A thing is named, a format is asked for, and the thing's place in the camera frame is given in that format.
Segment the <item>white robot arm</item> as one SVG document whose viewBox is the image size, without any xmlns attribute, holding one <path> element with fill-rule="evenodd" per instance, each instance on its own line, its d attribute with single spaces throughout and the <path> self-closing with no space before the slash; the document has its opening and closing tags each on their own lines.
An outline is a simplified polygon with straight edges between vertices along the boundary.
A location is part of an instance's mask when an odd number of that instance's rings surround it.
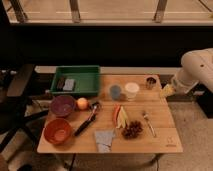
<svg viewBox="0 0 213 171">
<path fill-rule="evenodd" d="M 166 84 L 159 96 L 166 98 L 175 94 L 187 94 L 198 83 L 213 93 L 213 48 L 193 50 L 181 58 L 181 68 Z"/>
</svg>

